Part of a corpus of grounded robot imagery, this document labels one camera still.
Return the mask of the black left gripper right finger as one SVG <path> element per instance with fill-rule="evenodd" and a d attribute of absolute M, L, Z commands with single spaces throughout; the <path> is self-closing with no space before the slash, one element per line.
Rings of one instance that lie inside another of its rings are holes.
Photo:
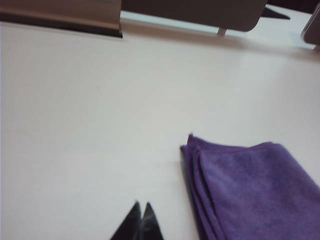
<path fill-rule="evenodd" d="M 164 240 L 156 214 L 149 202 L 146 204 L 145 211 L 140 222 L 139 239 Z"/>

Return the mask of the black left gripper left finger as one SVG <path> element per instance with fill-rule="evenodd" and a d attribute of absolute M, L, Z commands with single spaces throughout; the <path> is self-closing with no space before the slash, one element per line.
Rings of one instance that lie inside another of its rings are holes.
<path fill-rule="evenodd" d="M 141 206 L 136 201 L 110 240 L 137 240 L 139 238 L 140 224 Z"/>

